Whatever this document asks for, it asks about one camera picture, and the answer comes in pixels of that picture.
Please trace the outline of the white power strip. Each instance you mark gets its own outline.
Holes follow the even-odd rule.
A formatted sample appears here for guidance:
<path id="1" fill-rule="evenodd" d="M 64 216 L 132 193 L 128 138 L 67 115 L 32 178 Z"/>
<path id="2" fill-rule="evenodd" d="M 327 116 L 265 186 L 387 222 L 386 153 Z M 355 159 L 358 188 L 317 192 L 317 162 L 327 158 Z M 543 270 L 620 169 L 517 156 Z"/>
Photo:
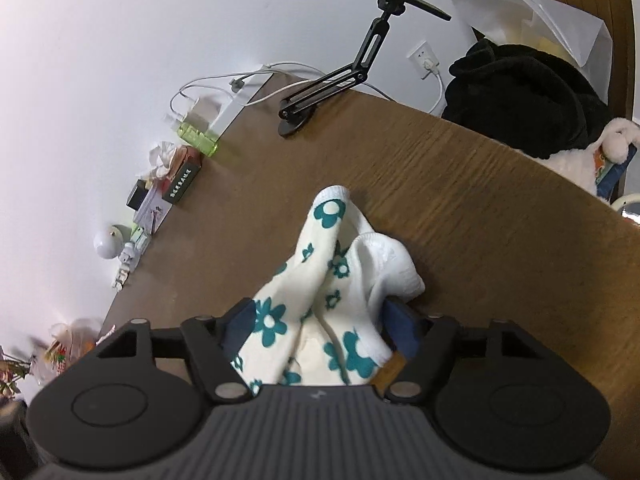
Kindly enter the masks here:
<path id="1" fill-rule="evenodd" d="M 217 118 L 209 126 L 207 133 L 219 138 L 229 128 L 232 122 L 244 110 L 260 89 L 272 77 L 272 73 L 257 74 L 247 78 L 244 87 L 233 97 L 229 104 L 222 108 Z"/>

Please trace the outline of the plastic bag of oranges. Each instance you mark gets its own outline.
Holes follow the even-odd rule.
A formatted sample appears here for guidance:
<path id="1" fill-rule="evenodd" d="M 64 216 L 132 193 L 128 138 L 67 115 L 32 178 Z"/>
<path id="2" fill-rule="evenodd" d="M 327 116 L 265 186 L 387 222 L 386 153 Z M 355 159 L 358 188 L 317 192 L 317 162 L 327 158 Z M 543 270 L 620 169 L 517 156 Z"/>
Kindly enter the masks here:
<path id="1" fill-rule="evenodd" d="M 40 386 L 64 373 L 101 340 L 98 318 L 78 318 L 70 324 L 52 325 L 46 341 L 36 341 L 30 372 Z"/>

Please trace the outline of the small black box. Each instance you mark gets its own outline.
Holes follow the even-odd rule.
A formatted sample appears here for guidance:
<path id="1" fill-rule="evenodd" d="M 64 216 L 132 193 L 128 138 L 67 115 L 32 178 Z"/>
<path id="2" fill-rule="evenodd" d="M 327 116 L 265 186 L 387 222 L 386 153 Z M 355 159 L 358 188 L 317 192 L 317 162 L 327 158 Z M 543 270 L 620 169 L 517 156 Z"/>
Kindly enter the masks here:
<path id="1" fill-rule="evenodd" d="M 130 209 L 138 211 L 151 188 L 152 185 L 150 185 L 148 181 L 138 179 L 128 195 L 126 205 Z"/>

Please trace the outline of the cream green floral garment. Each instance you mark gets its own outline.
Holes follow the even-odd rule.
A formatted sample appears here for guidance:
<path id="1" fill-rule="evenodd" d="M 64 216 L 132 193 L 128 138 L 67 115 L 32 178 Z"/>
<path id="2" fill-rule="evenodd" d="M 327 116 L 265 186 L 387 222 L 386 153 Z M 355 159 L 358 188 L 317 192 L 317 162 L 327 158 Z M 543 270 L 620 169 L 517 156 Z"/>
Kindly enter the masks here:
<path id="1" fill-rule="evenodd" d="M 251 393 L 365 385 L 393 355 L 384 300 L 424 289 L 407 248 L 375 232 L 347 188 L 329 186 L 314 198 L 294 254 L 254 296 L 253 329 L 230 363 Z"/>

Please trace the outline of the green spray bottle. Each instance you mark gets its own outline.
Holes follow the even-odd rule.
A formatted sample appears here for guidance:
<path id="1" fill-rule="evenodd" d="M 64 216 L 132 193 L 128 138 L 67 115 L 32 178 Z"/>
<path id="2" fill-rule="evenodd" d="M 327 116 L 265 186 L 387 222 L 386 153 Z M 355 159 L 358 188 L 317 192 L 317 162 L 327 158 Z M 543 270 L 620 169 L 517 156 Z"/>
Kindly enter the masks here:
<path id="1" fill-rule="evenodd" d="M 207 131 L 202 131 L 188 122 L 179 122 L 177 128 L 178 137 L 196 148 L 207 157 L 212 157 L 218 148 L 218 138 Z"/>

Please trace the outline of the white wall socket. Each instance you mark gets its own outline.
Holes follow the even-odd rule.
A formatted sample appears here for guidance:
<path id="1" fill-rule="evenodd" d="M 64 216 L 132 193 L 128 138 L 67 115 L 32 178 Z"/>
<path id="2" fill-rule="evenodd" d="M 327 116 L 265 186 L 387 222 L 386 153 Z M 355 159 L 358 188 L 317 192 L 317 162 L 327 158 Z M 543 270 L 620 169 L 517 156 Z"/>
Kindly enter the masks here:
<path id="1" fill-rule="evenodd" d="M 439 74 L 439 60 L 426 40 L 407 55 L 407 60 L 422 80 Z"/>

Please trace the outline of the pink artificial flowers vase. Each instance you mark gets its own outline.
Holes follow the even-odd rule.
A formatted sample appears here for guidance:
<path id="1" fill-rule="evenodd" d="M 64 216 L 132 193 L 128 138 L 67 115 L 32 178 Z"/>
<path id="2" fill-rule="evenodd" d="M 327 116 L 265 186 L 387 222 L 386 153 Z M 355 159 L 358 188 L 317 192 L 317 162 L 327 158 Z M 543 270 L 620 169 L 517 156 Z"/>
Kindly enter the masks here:
<path id="1" fill-rule="evenodd" d="M 13 401 L 22 393 L 20 383 L 35 377 L 35 357 L 12 356 L 1 348 L 0 366 L 1 397 Z"/>

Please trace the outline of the white charger adapter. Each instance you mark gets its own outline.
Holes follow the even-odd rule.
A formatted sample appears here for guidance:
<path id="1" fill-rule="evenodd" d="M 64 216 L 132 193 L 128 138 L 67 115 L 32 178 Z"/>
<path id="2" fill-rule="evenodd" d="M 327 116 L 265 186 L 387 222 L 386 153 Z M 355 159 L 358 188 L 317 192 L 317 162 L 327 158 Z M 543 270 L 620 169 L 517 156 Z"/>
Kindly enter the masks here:
<path id="1" fill-rule="evenodd" d="M 186 121 L 196 128 L 206 130 L 217 119 L 220 110 L 221 105 L 217 101 L 204 96 L 204 98 L 197 99 L 192 105 L 186 114 Z"/>

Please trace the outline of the black clothing pile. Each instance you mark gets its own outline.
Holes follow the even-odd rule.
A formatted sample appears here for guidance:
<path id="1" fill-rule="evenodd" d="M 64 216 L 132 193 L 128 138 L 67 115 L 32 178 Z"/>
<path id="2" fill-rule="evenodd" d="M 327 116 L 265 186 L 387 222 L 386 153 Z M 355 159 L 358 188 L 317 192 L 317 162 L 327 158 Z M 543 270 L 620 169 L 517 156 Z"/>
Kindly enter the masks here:
<path id="1" fill-rule="evenodd" d="M 442 118 L 533 158 L 584 150 L 613 119 L 577 68 L 522 44 L 482 39 L 449 73 Z"/>

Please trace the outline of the red green tissue box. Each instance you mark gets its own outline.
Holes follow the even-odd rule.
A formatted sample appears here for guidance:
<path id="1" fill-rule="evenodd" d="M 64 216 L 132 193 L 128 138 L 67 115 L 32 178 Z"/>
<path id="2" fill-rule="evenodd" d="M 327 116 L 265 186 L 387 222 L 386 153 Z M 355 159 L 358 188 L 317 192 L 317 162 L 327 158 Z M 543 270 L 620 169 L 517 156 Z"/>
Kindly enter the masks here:
<path id="1" fill-rule="evenodd" d="M 149 151 L 151 169 L 141 177 L 147 190 L 157 188 L 163 200 L 180 202 L 202 168 L 203 154 L 190 145 L 160 142 Z"/>

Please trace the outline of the white robot speaker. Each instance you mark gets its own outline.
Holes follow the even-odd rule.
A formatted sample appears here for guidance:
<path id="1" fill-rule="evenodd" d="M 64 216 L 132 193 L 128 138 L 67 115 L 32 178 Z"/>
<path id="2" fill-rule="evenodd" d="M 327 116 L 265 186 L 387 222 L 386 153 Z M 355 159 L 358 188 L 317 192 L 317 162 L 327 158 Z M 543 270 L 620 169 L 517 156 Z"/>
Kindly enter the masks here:
<path id="1" fill-rule="evenodd" d="M 127 229 L 122 226 L 111 224 L 96 232 L 93 237 L 93 248 L 96 254 L 103 260 L 116 260 L 118 267 L 118 257 L 122 252 L 130 254 L 136 252 L 134 245 L 126 237 L 126 231 Z"/>

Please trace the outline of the white floral tin box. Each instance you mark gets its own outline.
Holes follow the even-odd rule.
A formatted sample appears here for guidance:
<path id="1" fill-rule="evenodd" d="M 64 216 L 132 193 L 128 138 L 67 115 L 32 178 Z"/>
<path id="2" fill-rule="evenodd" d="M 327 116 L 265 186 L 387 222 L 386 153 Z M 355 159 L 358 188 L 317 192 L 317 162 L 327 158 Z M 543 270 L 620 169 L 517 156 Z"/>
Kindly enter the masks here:
<path id="1" fill-rule="evenodd" d="M 145 234 L 153 235 L 164 222 L 171 207 L 171 203 L 163 199 L 162 191 L 152 188 L 134 213 L 134 224 Z"/>

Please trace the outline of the white plush toy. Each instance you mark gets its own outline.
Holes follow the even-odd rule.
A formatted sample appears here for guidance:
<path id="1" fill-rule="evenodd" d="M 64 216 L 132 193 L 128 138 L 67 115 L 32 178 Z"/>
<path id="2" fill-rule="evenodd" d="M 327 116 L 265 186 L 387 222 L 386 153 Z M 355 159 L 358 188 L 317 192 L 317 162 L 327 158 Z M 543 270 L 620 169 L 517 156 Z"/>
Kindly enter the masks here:
<path id="1" fill-rule="evenodd" d="M 614 118 L 604 127 L 600 138 L 586 148 L 560 151 L 538 162 L 596 196 L 598 163 L 622 164 L 631 145 L 639 147 L 639 126 L 625 118 Z"/>

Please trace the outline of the green white tissue packs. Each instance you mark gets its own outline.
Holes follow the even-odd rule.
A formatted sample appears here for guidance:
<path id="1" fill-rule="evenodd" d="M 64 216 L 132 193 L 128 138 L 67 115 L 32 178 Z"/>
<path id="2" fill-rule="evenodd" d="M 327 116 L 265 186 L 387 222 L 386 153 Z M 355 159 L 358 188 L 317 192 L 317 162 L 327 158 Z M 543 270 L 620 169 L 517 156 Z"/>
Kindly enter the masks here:
<path id="1" fill-rule="evenodd" d="M 145 231 L 142 226 L 137 226 L 131 233 L 130 242 L 134 245 L 134 250 L 139 256 L 142 256 L 146 248 L 151 243 L 152 235 Z"/>

